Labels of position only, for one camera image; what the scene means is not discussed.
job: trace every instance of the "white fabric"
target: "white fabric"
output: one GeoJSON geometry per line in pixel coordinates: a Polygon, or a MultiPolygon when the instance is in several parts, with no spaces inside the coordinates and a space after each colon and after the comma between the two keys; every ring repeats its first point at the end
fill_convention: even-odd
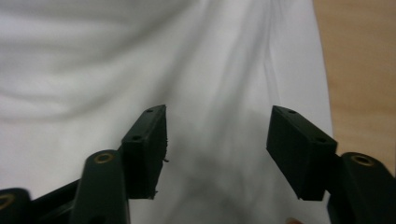
{"type": "Polygon", "coordinates": [[[332,133],[310,0],[0,2],[0,189],[33,198],[167,105],[168,155],[132,223],[329,223],[265,150],[272,105],[332,133]]]}

